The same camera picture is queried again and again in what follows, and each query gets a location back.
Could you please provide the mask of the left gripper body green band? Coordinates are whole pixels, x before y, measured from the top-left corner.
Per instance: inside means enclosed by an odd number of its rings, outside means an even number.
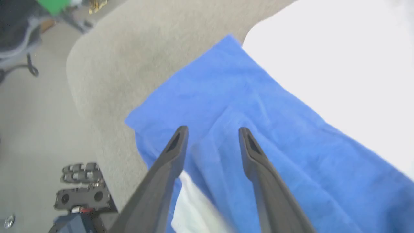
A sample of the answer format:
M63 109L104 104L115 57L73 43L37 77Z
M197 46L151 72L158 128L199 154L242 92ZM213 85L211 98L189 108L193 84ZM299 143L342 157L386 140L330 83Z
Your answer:
M71 6L71 0L37 0L36 2L51 15L58 15Z

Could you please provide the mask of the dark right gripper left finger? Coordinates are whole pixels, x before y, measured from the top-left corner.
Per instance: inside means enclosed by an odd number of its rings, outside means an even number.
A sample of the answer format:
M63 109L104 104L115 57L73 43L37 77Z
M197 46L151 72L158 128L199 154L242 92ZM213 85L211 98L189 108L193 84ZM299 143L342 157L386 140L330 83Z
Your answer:
M110 233L164 233L175 180L182 173L188 127L177 128L123 210Z

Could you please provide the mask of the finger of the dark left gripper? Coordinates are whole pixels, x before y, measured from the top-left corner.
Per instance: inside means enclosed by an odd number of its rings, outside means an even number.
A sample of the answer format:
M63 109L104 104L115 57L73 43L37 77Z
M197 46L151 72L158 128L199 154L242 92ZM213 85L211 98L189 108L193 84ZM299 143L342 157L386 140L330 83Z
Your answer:
M68 25L70 25L73 28L75 28L81 34L88 33L93 28L93 26L94 26L88 20L78 20L74 16L74 14L72 12L70 12L70 11L63 11L63 12L61 12L59 14L59 18L61 18Z

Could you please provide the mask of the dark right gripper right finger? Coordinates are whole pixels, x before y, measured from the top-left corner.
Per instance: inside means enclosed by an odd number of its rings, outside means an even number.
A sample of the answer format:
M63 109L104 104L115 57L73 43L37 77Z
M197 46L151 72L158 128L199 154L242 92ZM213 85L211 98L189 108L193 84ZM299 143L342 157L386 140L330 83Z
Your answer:
M239 128L243 169L251 181L263 233L314 233L315 229L252 132Z

